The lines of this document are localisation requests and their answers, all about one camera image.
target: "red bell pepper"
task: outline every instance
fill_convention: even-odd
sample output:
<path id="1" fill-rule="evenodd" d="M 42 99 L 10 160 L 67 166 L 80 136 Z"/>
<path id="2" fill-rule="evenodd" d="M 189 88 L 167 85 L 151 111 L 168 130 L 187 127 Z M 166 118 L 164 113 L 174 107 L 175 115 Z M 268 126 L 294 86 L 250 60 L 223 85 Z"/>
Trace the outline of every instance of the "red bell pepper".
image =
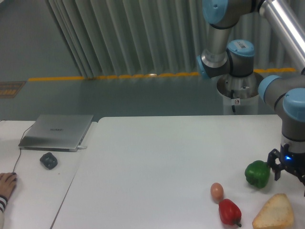
<path id="1" fill-rule="evenodd" d="M 237 225 L 241 227 L 241 219 L 242 219 L 242 213 L 240 209 L 237 207 L 236 204 L 234 204 L 229 199 L 224 199 L 219 202 L 219 216 L 220 220 L 224 224 L 228 225 Z"/>

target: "warning label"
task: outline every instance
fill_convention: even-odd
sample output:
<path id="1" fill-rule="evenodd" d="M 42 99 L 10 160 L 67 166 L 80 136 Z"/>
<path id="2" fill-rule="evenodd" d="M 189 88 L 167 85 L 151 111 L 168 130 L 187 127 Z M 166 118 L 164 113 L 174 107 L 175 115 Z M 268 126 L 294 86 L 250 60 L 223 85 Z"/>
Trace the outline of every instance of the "warning label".
<path id="1" fill-rule="evenodd" d="M 14 98 L 26 81 L 0 82 L 0 98 Z"/>

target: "green bell pepper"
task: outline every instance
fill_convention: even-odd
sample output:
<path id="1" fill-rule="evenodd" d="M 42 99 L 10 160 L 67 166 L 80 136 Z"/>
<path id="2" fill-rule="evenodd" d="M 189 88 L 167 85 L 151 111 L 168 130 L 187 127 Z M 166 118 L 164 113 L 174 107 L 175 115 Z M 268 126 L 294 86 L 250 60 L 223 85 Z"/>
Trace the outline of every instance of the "green bell pepper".
<path id="1" fill-rule="evenodd" d="M 254 161 L 248 165 L 244 175 L 249 184 L 257 188 L 264 188 L 270 177 L 270 168 L 264 161 Z"/>

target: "laptop logo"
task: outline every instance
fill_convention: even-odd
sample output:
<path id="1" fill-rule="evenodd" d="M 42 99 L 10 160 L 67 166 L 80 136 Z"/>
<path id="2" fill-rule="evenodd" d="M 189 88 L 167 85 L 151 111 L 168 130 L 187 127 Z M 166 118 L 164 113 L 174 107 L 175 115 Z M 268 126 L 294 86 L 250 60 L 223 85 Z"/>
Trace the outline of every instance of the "laptop logo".
<path id="1" fill-rule="evenodd" d="M 59 128 L 51 128 L 51 131 L 63 131 L 63 129 L 59 129 Z"/>

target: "silver laptop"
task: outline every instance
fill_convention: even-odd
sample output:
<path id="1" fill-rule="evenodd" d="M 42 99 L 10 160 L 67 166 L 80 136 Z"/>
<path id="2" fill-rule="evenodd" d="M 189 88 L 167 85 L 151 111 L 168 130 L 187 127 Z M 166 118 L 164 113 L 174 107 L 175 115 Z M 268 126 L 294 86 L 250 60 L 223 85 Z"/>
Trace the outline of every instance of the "silver laptop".
<path id="1" fill-rule="evenodd" d="M 20 149 L 76 152 L 93 115 L 42 114 L 21 140 Z"/>

